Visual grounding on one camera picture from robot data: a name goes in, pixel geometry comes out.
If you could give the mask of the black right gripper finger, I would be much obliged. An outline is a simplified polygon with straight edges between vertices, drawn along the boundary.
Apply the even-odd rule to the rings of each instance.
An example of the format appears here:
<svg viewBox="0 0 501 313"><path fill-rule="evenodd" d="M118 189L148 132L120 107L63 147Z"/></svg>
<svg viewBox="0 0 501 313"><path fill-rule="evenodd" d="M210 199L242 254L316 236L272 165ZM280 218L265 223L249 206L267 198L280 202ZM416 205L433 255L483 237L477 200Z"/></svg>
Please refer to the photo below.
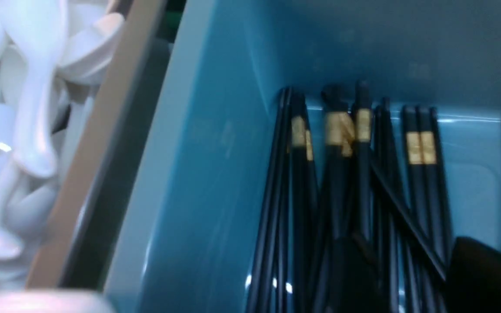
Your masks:
<svg viewBox="0 0 501 313"><path fill-rule="evenodd" d="M458 236L444 284L448 313L501 313L501 252Z"/></svg>

